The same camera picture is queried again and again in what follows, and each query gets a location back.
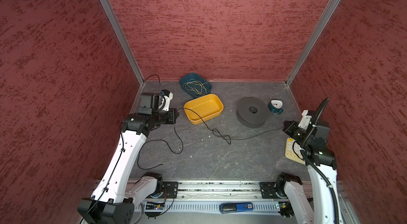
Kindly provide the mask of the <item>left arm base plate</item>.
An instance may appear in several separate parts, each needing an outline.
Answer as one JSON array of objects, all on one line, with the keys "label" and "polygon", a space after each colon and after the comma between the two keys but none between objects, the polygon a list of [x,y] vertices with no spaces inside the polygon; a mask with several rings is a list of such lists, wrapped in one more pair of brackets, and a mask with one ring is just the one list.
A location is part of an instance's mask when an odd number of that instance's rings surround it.
[{"label": "left arm base plate", "polygon": [[179,182],[164,181],[163,196],[165,199],[176,199],[178,195]]}]

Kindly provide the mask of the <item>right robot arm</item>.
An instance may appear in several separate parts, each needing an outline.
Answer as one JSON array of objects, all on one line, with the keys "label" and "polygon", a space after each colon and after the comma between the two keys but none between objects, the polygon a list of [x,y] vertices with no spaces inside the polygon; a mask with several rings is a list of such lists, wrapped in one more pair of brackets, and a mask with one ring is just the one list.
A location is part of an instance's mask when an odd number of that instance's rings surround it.
[{"label": "right robot arm", "polygon": [[335,154],[327,148],[330,127],[326,122],[310,121],[301,128],[296,121],[285,121],[283,131],[295,143],[307,166],[312,183],[313,205],[305,195],[298,176],[281,173],[276,181],[276,194],[287,198],[298,224],[343,224],[337,189]]}]

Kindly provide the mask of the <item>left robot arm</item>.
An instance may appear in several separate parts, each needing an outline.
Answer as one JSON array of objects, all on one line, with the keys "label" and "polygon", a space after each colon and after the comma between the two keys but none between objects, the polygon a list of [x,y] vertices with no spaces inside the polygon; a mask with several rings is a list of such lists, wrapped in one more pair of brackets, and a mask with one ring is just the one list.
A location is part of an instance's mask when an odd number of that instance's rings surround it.
[{"label": "left robot arm", "polygon": [[179,113],[170,107],[172,99],[172,92],[166,89],[141,95],[137,113],[121,124],[117,148],[102,180],[92,195],[79,203],[82,224],[129,224],[137,205],[162,192],[162,175],[146,173],[136,182],[134,192],[126,196],[131,170],[149,133],[163,124],[176,123]]}]

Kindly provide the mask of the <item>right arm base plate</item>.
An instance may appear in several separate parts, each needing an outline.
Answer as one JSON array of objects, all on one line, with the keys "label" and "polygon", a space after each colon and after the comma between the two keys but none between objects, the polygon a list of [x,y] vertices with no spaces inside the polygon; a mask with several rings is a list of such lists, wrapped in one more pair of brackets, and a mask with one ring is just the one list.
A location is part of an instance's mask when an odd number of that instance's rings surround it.
[{"label": "right arm base plate", "polygon": [[279,199],[275,182],[260,182],[259,186],[263,199]]}]

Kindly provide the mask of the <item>grey cable spool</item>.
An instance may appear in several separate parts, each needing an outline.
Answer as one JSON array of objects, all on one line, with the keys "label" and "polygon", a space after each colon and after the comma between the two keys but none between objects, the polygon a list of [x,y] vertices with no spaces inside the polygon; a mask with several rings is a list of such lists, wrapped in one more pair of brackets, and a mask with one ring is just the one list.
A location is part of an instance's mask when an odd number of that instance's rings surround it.
[{"label": "grey cable spool", "polygon": [[270,114],[268,106],[259,98],[245,97],[238,101],[236,117],[247,128],[262,127]]}]

